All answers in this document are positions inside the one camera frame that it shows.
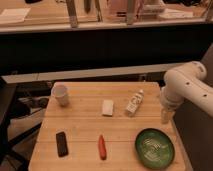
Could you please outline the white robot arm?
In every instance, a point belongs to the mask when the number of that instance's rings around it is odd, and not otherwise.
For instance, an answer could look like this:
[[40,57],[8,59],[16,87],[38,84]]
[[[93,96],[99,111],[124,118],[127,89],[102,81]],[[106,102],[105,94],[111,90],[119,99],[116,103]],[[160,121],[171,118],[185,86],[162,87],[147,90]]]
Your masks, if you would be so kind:
[[213,117],[213,88],[203,82],[206,75],[205,66],[198,61],[185,63],[165,73],[165,86],[159,95],[163,124],[167,124],[172,119],[185,99]]

